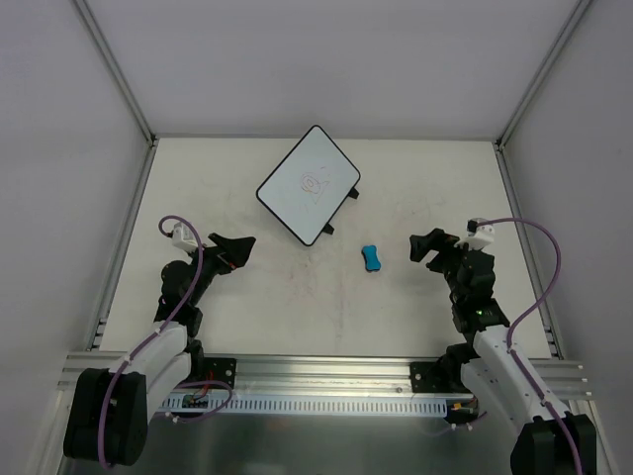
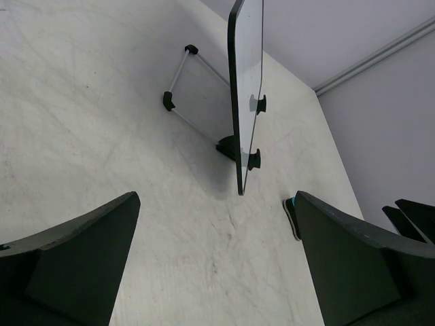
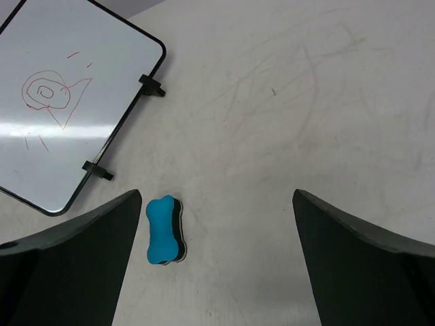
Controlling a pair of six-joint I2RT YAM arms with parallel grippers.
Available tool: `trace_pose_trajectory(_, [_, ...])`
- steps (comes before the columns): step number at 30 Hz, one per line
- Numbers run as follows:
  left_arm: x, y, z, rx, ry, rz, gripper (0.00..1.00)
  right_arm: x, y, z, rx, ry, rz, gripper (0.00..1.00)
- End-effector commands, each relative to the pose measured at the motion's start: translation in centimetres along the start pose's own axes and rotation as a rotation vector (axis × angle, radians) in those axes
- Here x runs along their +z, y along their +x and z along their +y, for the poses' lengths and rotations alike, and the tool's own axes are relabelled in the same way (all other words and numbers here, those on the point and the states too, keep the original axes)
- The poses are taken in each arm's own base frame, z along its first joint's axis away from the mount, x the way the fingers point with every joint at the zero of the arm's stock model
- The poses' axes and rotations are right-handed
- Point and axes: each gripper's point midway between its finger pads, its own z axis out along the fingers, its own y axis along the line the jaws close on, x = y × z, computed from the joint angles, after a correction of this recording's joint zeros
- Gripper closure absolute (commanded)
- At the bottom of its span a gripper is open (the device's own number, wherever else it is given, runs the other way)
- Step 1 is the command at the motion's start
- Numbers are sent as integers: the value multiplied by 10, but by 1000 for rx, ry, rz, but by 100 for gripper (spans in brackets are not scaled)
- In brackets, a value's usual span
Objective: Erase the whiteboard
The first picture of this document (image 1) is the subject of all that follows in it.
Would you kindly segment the blue whiteboard eraser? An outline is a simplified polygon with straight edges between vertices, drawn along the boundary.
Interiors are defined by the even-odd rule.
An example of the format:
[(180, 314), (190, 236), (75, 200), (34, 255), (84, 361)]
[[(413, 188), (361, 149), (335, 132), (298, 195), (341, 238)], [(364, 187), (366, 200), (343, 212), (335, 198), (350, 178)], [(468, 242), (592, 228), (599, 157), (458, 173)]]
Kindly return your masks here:
[(375, 245), (364, 245), (361, 249), (361, 255), (367, 272), (378, 272), (381, 270), (382, 263), (378, 257), (378, 251)]

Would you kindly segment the white whiteboard black frame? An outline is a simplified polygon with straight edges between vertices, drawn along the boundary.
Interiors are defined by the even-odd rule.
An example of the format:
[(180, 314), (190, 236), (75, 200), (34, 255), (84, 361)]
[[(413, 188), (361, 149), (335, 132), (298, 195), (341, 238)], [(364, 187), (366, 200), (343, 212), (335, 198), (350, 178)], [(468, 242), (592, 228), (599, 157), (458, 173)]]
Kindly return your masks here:
[(358, 197), (361, 172), (330, 135), (312, 126), (256, 189), (257, 200), (304, 246), (313, 245), (343, 202)]

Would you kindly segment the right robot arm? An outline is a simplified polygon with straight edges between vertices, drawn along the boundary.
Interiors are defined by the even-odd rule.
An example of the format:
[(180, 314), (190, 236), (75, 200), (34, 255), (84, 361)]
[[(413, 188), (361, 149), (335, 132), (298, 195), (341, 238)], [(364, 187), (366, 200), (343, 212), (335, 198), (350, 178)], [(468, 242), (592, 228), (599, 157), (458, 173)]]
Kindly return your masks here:
[(409, 367), (415, 393), (470, 392), (478, 413), (492, 412), (515, 437), (514, 474), (594, 474), (597, 432), (575, 415), (514, 342), (514, 329), (494, 297), (495, 259), (484, 251), (494, 240), (489, 225), (470, 222), (466, 237), (441, 229), (409, 238), (409, 258), (425, 262), (449, 288), (453, 324), (464, 342), (446, 348), (426, 369)]

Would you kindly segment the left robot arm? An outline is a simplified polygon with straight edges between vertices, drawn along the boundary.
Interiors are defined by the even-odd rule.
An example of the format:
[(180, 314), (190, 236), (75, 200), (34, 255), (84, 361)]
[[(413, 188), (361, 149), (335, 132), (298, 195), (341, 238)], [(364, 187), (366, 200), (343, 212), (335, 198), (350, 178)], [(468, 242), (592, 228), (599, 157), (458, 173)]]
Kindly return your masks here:
[(215, 277), (246, 264), (256, 239), (212, 233), (211, 245), (198, 246), (179, 230), (170, 237), (189, 258), (162, 268), (150, 334), (110, 367), (86, 368), (78, 376), (62, 446), (68, 458), (105, 467), (135, 464), (150, 421), (167, 396), (181, 383), (206, 383), (198, 303)]

